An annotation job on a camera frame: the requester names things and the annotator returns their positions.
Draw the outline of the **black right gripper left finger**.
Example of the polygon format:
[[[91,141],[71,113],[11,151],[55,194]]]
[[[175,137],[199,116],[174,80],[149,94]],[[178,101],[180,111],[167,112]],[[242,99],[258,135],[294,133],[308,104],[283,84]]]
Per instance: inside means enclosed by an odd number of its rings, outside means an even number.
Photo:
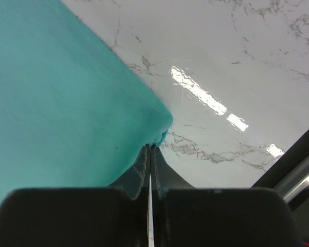
[[[150,146],[146,144],[141,148],[135,162],[109,185],[122,195],[118,206],[119,246],[149,246],[149,179]]]

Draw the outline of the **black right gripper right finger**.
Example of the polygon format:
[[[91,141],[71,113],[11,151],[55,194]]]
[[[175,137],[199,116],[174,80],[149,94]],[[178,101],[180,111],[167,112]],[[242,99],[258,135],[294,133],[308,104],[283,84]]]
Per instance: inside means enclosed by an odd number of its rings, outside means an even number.
[[[170,189],[193,189],[194,186],[172,169],[160,148],[155,145],[151,147],[150,175],[154,246],[164,246],[165,213],[162,209],[164,194]]]

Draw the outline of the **teal t shirt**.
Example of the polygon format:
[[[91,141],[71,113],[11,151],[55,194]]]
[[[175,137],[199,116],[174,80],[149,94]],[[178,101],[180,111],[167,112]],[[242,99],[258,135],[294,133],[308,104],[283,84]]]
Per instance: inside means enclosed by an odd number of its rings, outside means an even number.
[[[173,123],[60,1],[0,1],[0,204],[20,188],[104,187]]]

